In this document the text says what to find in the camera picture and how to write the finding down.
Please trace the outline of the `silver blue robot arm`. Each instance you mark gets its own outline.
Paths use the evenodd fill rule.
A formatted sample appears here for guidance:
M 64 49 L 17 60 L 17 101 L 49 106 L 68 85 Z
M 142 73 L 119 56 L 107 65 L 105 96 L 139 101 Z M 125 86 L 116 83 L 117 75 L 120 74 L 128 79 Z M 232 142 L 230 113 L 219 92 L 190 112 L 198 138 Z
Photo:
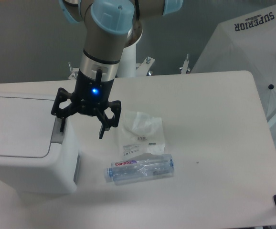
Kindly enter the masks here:
M 96 116 L 102 126 L 99 138 L 117 127 L 121 102 L 109 96 L 124 48 L 134 32 L 135 23 L 152 16 L 165 16 L 181 9 L 181 0 L 61 0 L 65 17 L 84 22 L 87 35 L 76 84 L 72 93 L 59 88 L 51 114 L 61 121 L 76 113 Z

